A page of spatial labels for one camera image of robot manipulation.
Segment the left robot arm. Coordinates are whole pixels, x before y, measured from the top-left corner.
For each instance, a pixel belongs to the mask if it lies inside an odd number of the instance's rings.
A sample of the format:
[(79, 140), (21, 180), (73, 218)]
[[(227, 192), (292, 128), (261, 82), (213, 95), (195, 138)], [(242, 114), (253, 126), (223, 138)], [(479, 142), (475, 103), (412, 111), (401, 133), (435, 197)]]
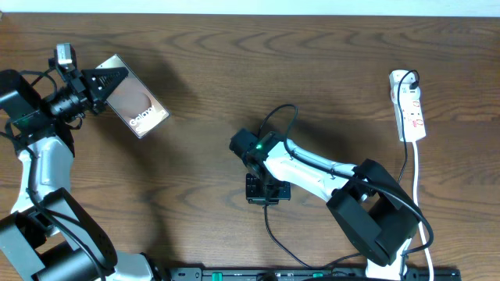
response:
[(49, 62), (63, 86), (42, 98), (25, 72), (1, 73), (1, 107), (9, 139), (23, 173), (20, 193), (1, 221), (1, 249), (24, 280), (161, 280), (163, 270), (143, 253), (118, 251), (70, 193), (75, 157), (72, 132), (87, 112), (117, 108), (123, 94), (128, 110), (117, 114), (143, 137), (168, 112), (131, 68), (114, 55), (95, 69), (79, 70), (74, 59)]

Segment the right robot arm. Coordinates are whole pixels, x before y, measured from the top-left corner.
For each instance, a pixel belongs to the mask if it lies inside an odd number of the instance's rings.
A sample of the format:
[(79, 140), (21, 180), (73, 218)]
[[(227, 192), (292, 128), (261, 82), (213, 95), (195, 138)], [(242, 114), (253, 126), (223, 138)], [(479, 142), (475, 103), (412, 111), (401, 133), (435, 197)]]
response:
[(248, 170), (246, 198), (268, 208), (291, 197), (296, 185), (325, 201), (353, 247), (367, 259), (366, 277), (404, 279), (405, 257), (423, 213), (378, 162), (344, 164), (315, 155), (270, 132), (241, 129), (229, 149)]

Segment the Galaxy S25 Ultra smartphone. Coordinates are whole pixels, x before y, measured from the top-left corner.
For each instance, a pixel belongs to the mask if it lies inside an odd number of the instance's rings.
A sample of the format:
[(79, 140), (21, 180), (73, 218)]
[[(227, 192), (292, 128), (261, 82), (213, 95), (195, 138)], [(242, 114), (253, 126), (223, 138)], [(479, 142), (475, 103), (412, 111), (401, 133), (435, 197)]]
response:
[(97, 69), (118, 67), (124, 67), (128, 74), (107, 102), (135, 136), (141, 139), (167, 120), (170, 112), (119, 55), (108, 58)]

